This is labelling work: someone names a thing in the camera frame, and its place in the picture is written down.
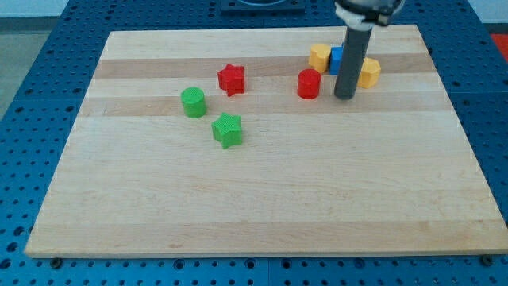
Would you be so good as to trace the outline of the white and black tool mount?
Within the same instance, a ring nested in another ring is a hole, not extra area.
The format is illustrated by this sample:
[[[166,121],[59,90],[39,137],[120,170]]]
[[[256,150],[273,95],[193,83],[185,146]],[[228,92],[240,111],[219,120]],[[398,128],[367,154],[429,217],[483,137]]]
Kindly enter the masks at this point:
[[[386,27],[400,14],[405,0],[335,0],[335,14],[349,28]]]

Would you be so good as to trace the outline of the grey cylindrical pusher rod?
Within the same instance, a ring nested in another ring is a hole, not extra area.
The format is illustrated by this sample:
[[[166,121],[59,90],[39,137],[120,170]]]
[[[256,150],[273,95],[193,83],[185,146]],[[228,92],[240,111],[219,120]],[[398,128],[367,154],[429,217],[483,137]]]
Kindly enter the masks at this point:
[[[334,86],[334,95],[340,100],[352,99],[356,93],[371,31],[372,27],[363,30],[348,27],[346,30],[341,64]]]

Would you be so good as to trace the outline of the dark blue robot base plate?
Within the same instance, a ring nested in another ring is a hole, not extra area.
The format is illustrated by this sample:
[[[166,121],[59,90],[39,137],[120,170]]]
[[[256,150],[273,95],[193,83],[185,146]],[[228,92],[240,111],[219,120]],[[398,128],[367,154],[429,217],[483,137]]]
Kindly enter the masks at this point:
[[[223,14],[255,12],[302,12],[306,0],[220,0]]]

